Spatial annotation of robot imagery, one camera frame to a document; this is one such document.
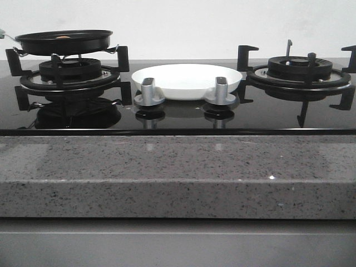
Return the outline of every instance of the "white dish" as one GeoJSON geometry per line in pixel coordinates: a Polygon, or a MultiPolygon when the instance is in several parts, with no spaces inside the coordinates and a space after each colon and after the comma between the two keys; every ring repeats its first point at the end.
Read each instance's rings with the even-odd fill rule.
{"type": "Polygon", "coordinates": [[[242,79],[242,74],[232,68],[203,64],[161,65],[136,71],[132,79],[138,90],[145,78],[154,78],[166,99],[199,100],[214,90],[215,78],[225,77],[228,92],[233,92],[242,79]]]}

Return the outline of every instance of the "speckled gray countertop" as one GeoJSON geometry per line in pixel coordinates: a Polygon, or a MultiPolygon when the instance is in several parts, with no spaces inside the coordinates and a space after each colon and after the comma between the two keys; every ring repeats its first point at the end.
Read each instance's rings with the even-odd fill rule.
{"type": "Polygon", "coordinates": [[[356,219],[355,152],[355,136],[3,136],[0,216],[356,219]]]}

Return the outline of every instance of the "gas stove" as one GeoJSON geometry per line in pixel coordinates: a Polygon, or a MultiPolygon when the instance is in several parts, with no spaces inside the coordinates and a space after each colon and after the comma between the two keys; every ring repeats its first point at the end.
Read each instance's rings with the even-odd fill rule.
{"type": "MultiPolygon", "coordinates": [[[[70,39],[70,34],[61,32],[59,39],[70,39]]],[[[233,103],[166,99],[145,106],[135,101],[142,92],[136,89],[131,76],[162,61],[131,61],[129,67],[127,47],[100,45],[95,51],[116,53],[116,59],[103,65],[82,57],[82,52],[93,52],[87,48],[80,51],[76,47],[68,53],[54,47],[43,53],[32,52],[50,60],[27,61],[26,65],[31,65],[27,70],[23,70],[19,59],[28,52],[8,49],[11,74],[20,79],[7,71],[2,73],[1,135],[356,134],[356,77],[349,74],[355,73],[356,47],[343,48],[352,51],[350,60],[324,60],[314,53],[291,56],[289,41],[286,56],[249,63],[249,51],[258,48],[239,46],[237,67],[236,60],[189,61],[242,72],[243,79],[231,92],[236,98],[233,103]]],[[[7,62],[0,63],[0,69],[5,70],[7,62]]]]}

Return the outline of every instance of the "black frying pan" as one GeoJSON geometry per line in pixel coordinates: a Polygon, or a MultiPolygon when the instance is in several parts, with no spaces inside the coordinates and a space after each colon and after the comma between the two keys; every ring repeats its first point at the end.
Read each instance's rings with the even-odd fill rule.
{"type": "Polygon", "coordinates": [[[27,53],[38,56],[79,55],[109,47],[111,31],[86,29],[78,31],[38,32],[16,36],[27,53]]]}

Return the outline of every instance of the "burner ring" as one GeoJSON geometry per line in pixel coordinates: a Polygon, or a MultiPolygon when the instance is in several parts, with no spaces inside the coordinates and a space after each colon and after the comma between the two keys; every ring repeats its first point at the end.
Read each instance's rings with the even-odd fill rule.
{"type": "Polygon", "coordinates": [[[256,74],[262,69],[267,69],[267,65],[254,67],[252,71],[247,72],[247,77],[252,81],[257,81],[261,85],[273,86],[278,90],[288,91],[342,91],[350,86],[351,75],[340,70],[332,69],[332,74],[338,79],[334,81],[312,82],[306,84],[303,81],[280,80],[275,77],[263,77],[256,74]]]}
{"type": "Polygon", "coordinates": [[[31,75],[24,75],[20,78],[20,83],[26,88],[34,92],[43,93],[65,93],[74,91],[95,90],[97,87],[109,85],[120,79],[120,73],[111,71],[111,67],[101,66],[101,70],[107,71],[110,74],[102,79],[91,80],[86,82],[71,82],[64,83],[64,89],[59,89],[55,83],[35,83],[31,81],[35,76],[39,76],[39,71],[34,71],[31,75]]]}
{"type": "Polygon", "coordinates": [[[333,63],[320,58],[315,59],[315,66],[309,67],[307,57],[272,57],[268,60],[268,75],[271,77],[305,81],[311,76],[312,81],[328,80],[333,70],[333,63]]]}

